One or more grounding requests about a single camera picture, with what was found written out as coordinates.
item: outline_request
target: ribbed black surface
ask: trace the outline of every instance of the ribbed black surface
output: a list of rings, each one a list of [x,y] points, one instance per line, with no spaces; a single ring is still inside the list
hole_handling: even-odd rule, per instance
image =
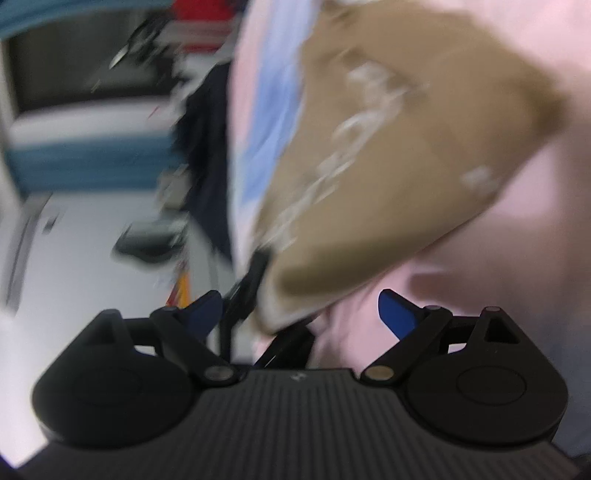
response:
[[[157,440],[110,452],[52,444],[20,470],[27,480],[570,480],[551,445],[482,452],[416,425],[392,391],[349,371],[255,371],[206,392]]]

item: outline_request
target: pink cloth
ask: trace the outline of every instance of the pink cloth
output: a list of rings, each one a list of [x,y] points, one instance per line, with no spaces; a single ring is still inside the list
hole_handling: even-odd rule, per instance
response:
[[[357,373],[397,343],[378,296],[390,288],[455,314],[499,305],[565,377],[569,409],[555,437],[591,452],[591,4],[582,0],[432,0],[469,10],[554,71],[571,95],[567,128],[470,224],[325,310],[312,363]]]

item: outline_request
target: metal pin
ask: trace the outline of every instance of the metal pin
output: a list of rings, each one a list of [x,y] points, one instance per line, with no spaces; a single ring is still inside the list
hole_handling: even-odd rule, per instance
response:
[[[365,371],[365,376],[376,382],[385,382],[394,376],[394,370],[385,365],[375,365]]]
[[[234,376],[234,371],[229,367],[209,367],[205,370],[205,377],[214,382],[225,382]]]

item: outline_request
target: round circular pad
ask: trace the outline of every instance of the round circular pad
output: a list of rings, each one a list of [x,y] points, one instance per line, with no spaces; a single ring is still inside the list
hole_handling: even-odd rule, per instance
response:
[[[431,427],[471,445],[532,442],[551,434],[567,401],[542,359],[501,345],[440,355],[411,373],[408,400]]]
[[[176,365],[99,345],[58,359],[35,386],[33,409],[53,439],[119,448],[171,429],[192,399],[191,382]]]
[[[525,393],[520,374],[501,367],[475,367],[460,374],[457,389],[466,398],[483,405],[508,405]]]

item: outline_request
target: blue fabric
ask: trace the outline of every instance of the blue fabric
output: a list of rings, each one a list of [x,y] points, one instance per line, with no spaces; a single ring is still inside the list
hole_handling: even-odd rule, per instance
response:
[[[6,157],[23,193],[153,189],[182,162],[171,143],[168,135],[101,138],[13,148]]]
[[[169,8],[172,0],[4,0],[0,3],[0,40],[36,25],[97,10]]]
[[[261,200],[275,165],[295,133],[300,108],[300,46],[316,21],[311,0],[274,2],[263,46],[251,136],[236,159],[239,204]]]

